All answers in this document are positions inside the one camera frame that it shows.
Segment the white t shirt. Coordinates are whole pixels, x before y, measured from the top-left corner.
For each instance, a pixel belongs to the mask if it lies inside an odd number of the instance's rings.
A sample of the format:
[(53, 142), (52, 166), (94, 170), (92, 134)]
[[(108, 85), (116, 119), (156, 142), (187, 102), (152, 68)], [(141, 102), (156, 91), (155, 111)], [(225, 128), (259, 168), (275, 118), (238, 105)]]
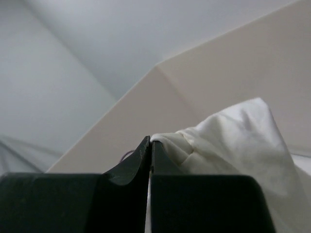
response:
[(261, 186), (279, 233), (311, 230), (311, 177), (294, 164), (269, 106), (230, 106), (195, 127), (158, 133), (168, 157), (195, 175), (248, 175)]

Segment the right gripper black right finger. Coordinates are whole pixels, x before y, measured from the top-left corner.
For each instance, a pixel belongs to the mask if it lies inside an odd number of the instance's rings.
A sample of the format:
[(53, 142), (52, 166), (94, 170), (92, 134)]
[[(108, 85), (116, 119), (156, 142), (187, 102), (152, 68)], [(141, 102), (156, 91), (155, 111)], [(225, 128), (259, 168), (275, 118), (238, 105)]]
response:
[(152, 146), (152, 232), (275, 232), (255, 179), (245, 175), (186, 174), (172, 162), (160, 142)]

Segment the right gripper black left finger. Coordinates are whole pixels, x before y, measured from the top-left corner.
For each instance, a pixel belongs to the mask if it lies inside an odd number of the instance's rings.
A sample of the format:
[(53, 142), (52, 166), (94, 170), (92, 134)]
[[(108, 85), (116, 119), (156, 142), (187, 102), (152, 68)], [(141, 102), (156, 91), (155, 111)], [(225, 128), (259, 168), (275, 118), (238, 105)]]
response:
[(150, 137), (103, 174), (6, 173), (0, 178), (3, 233), (142, 233)]

